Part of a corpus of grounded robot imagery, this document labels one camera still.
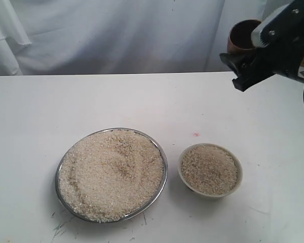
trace stainless steel bowl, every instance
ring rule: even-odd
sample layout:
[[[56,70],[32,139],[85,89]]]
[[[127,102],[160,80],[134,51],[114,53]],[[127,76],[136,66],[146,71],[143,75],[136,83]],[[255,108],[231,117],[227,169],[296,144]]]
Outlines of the stainless steel bowl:
[[[158,196],[161,194],[161,192],[162,192],[162,190],[163,190],[163,188],[164,188],[164,186],[166,184],[167,177],[168,177],[168,163],[167,163],[166,155],[165,155],[163,149],[161,148],[161,146],[153,138],[151,138],[149,135],[147,135],[147,134],[145,134],[143,132],[140,132],[140,131],[137,131],[137,130],[134,130],[134,129],[130,129],[130,128],[110,128],[110,129],[101,130],[101,131],[98,131],[98,132],[95,132],[95,133],[104,133],[104,132],[110,132],[110,131],[114,131],[114,130],[134,131],[135,133],[143,135],[144,137],[146,137],[147,139],[149,139],[157,147],[157,149],[160,151],[160,154],[161,154],[161,157],[162,157],[162,160],[163,160],[163,177],[162,177],[161,183],[160,183],[157,191],[155,192],[155,194],[153,195],[153,197],[146,204],[144,204],[143,206],[141,206],[139,209],[135,210],[134,212],[132,212],[130,214],[124,215],[119,220],[111,221],[111,222],[105,222],[105,223],[115,223],[115,222],[119,222],[119,221],[124,221],[124,220],[130,219],[130,218],[133,218],[134,216],[142,213],[152,203],[154,203],[155,200],[158,198]],[[82,219],[82,220],[85,220],[85,221],[88,221],[88,222],[99,223],[98,221],[87,219],[85,216],[76,213],[72,209],[72,207],[63,199],[62,194],[61,194],[61,190],[60,190],[59,175],[60,175],[60,170],[61,170],[61,166],[63,164],[64,158],[65,158],[65,155],[62,158],[59,166],[57,167],[57,171],[56,171],[56,174],[55,174],[55,190],[56,190],[56,193],[57,193],[57,196],[58,196],[60,202],[63,204],[63,206],[66,209],[68,209],[70,211],[70,213],[72,213],[74,216],[78,217],[79,219]]]

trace rice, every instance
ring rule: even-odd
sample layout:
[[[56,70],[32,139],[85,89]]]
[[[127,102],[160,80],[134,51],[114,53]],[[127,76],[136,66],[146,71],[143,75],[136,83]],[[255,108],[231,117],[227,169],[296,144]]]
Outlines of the rice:
[[[238,179],[232,156],[213,145],[190,150],[182,159],[181,173],[192,188],[209,195],[231,191]]]
[[[66,153],[60,191],[85,218],[117,221],[153,197],[163,169],[160,151],[143,135],[127,130],[95,133]]]

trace white cloth backdrop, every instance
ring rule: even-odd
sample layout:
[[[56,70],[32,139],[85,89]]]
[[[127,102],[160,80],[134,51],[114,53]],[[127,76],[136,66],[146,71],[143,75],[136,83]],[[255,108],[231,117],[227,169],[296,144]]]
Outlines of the white cloth backdrop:
[[[0,75],[227,70],[229,30],[271,2],[0,0]]]

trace copper cup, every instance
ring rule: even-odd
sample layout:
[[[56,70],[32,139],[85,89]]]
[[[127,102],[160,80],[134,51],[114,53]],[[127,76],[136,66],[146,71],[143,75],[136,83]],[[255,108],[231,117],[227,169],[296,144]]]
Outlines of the copper cup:
[[[260,20],[248,19],[237,23],[230,31],[227,40],[227,53],[243,54],[255,49],[251,33],[261,23]]]

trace white bowl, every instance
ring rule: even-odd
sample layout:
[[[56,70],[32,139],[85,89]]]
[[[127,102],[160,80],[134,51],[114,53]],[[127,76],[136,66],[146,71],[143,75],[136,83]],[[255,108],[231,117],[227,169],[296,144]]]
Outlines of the white bowl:
[[[237,178],[237,182],[235,184],[235,186],[227,193],[225,194],[215,194],[215,195],[210,195],[210,194],[205,194],[205,193],[202,193],[196,189],[194,189],[192,186],[190,186],[188,184],[188,182],[186,182],[186,180],[184,179],[183,175],[182,175],[182,171],[181,171],[181,164],[182,164],[182,159],[183,157],[189,152],[191,151],[192,149],[196,148],[196,147],[199,147],[199,146],[205,146],[205,145],[209,145],[209,146],[215,146],[215,147],[218,147],[222,150],[224,150],[225,152],[227,152],[234,160],[234,164],[235,166],[237,167],[238,169],[238,178]],[[224,196],[227,196],[227,195],[230,195],[231,193],[235,192],[238,187],[241,185],[241,181],[242,181],[242,167],[241,167],[241,164],[239,162],[239,160],[234,156],[234,154],[232,154],[230,151],[228,151],[226,148],[223,148],[221,146],[218,146],[216,144],[211,144],[211,143],[199,143],[199,144],[194,144],[190,147],[188,147],[187,149],[185,149],[180,157],[179,157],[179,164],[178,164],[178,171],[179,171],[179,176],[180,178],[182,179],[182,181],[184,182],[184,184],[190,189],[192,190],[193,192],[197,193],[198,195],[202,196],[202,197],[205,197],[205,198],[209,198],[209,199],[217,199],[217,198],[222,198]]]

